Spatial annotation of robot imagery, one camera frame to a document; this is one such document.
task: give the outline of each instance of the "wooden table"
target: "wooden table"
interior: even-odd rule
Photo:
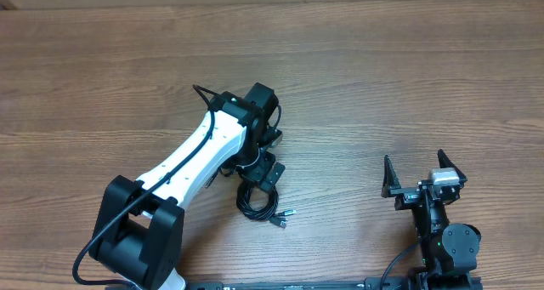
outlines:
[[[476,275],[541,289],[543,34],[543,0],[1,12],[0,288],[77,288],[106,185],[202,119],[190,85],[261,82],[284,111],[280,209],[299,213],[285,230],[252,222],[239,179],[217,179],[185,216],[189,281],[380,276],[416,240],[411,213],[380,197],[383,156],[408,186],[443,148],[468,176],[447,212],[483,234]],[[90,259],[81,272],[111,275]]]

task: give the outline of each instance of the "cable connector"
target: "cable connector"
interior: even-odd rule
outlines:
[[[289,210],[286,210],[286,211],[284,211],[282,213],[277,213],[276,216],[278,216],[278,217],[288,217],[288,216],[293,215],[295,213],[297,213],[296,209],[289,209]]]
[[[287,227],[287,219],[282,219],[282,218],[278,218],[276,216],[272,216],[272,217],[270,217],[269,221],[273,225],[280,226],[281,228],[286,228]]]

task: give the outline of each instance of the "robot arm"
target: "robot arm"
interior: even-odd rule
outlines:
[[[481,234],[472,225],[450,224],[445,206],[459,200],[467,177],[444,151],[438,151],[440,168],[429,172],[416,187],[403,188],[388,156],[384,158],[385,175],[382,197],[394,197],[396,210],[411,210],[418,243],[422,250],[421,268],[412,269],[406,282],[409,289],[481,289],[479,278],[471,277],[476,269]],[[375,282],[384,287],[390,268]]]
[[[141,289],[185,288],[184,279],[175,270],[184,210],[220,168],[236,171],[245,184],[268,193],[275,193],[275,183],[285,169],[267,151],[281,140],[277,123],[269,125],[270,116],[279,107],[272,89],[256,83],[244,98],[225,92],[214,94],[207,103],[209,112],[202,123],[164,162],[135,181],[119,175],[110,182],[93,240],[83,249]],[[149,228],[132,221],[130,214],[151,218]],[[74,278],[90,285],[106,284],[84,281],[77,274],[77,265]]]
[[[210,126],[210,112],[206,114],[196,131],[172,155],[136,179],[143,182],[143,189],[148,190],[168,170],[172,170],[196,148]],[[247,127],[241,126],[238,119],[224,111],[216,111],[212,138],[153,194],[162,200],[173,197],[177,200],[177,205],[186,210],[196,192],[217,172],[218,168],[240,151],[244,145],[246,133]],[[144,212],[144,214],[151,217],[150,213]]]

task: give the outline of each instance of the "black cable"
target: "black cable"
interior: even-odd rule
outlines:
[[[272,126],[272,128],[276,129],[278,128],[278,124],[280,124],[281,119],[281,106],[278,104],[278,119],[275,121],[275,124]]]
[[[269,194],[269,201],[262,209],[255,210],[249,205],[249,200],[252,197],[253,187],[255,185],[244,180],[238,186],[238,195],[236,197],[236,206],[246,217],[257,221],[266,221],[275,215],[275,210],[278,208],[278,191],[272,189]]]
[[[389,272],[391,271],[391,269],[393,269],[393,267],[397,264],[397,262],[399,260],[403,259],[404,256],[406,256],[406,254],[411,252],[414,248],[416,248],[419,244],[421,244],[423,242],[423,240],[430,237],[430,235],[431,235],[431,222],[432,221],[431,221],[431,214],[429,213],[430,205],[428,203],[427,190],[423,191],[423,195],[425,196],[425,206],[427,207],[427,222],[428,222],[427,229],[425,231],[425,235],[421,236],[421,238],[419,238],[419,240],[416,243],[410,245],[404,251],[400,252],[400,254],[397,255],[397,257],[395,257],[393,259],[393,261],[391,261],[391,263],[388,265],[387,269],[385,269],[385,271],[383,272],[382,279],[380,280],[380,288],[379,288],[380,290],[383,290],[383,283],[385,282],[385,279],[388,277]]]
[[[406,256],[406,254],[408,254],[409,252],[411,252],[414,248],[416,248],[420,243],[422,242],[422,238],[419,239],[416,243],[410,245],[409,247],[407,247],[404,251],[400,252],[399,255],[397,255],[397,257],[395,257],[393,259],[393,261],[391,261],[391,263],[388,265],[388,268],[385,269],[385,271],[383,272],[383,275],[382,275],[382,279],[380,280],[380,290],[383,290],[383,283],[385,282],[385,279],[387,278],[389,272],[391,271],[391,269],[393,269],[393,267],[397,264],[397,262],[401,259],[404,258],[404,256]]]
[[[257,152],[257,158],[255,158],[255,160],[253,162],[251,162],[250,164],[247,164],[245,166],[241,166],[241,165],[236,165],[235,168],[249,168],[249,167],[252,167],[253,165],[257,164],[259,162],[259,158],[261,158],[261,152],[262,151],[266,151],[266,150],[263,150],[263,148],[261,149],[258,149],[258,152]]]
[[[151,186],[146,192],[144,192],[141,196],[136,198],[134,201],[132,201],[130,204],[128,204],[114,219],[110,221],[106,226],[102,228],[102,230],[83,247],[82,251],[79,252],[79,254],[76,257],[76,261],[74,261],[74,265],[71,269],[71,274],[74,277],[74,280],[82,285],[88,285],[88,286],[104,286],[104,285],[125,285],[131,287],[133,283],[131,281],[125,281],[120,279],[110,279],[110,280],[102,280],[102,281],[88,281],[82,279],[78,274],[79,264],[82,262],[83,257],[85,257],[85,254],[88,252],[88,250],[108,231],[109,228],[111,228],[112,225],[117,223],[120,219],[123,219],[123,217],[128,214],[128,212],[136,207],[138,204],[140,204],[146,197],[150,196],[153,191],[157,190],[159,187],[162,186],[162,184],[169,181],[191,158],[193,158],[196,153],[206,144],[206,142],[212,138],[213,128],[215,126],[215,115],[212,111],[212,106],[210,105],[210,101],[207,99],[207,97],[202,93],[202,91],[214,94],[211,90],[202,88],[198,85],[193,85],[193,89],[201,96],[201,98],[204,100],[204,102],[207,105],[207,109],[210,111],[210,128],[207,130],[206,135],[204,136],[204,139],[201,141],[201,143],[186,157],[183,161],[181,161],[176,167],[174,167],[170,172],[166,173],[156,184]]]

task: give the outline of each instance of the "black joint housing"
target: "black joint housing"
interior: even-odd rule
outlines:
[[[448,225],[429,243],[432,257],[440,262],[442,274],[461,275],[476,269],[479,231],[464,224]]]
[[[143,192],[141,183],[121,175],[114,178],[105,190],[93,236]],[[155,196],[146,201],[137,213],[153,213],[149,229],[127,214],[90,248],[89,255],[139,287],[156,290],[179,261],[184,210]]]
[[[214,96],[210,103],[217,110],[237,118],[240,125],[247,127],[246,141],[228,165],[246,166],[255,162],[258,159],[259,146],[263,146],[264,139],[269,139],[271,132],[268,132],[268,122],[279,104],[274,90],[256,82],[244,98],[224,92]]]

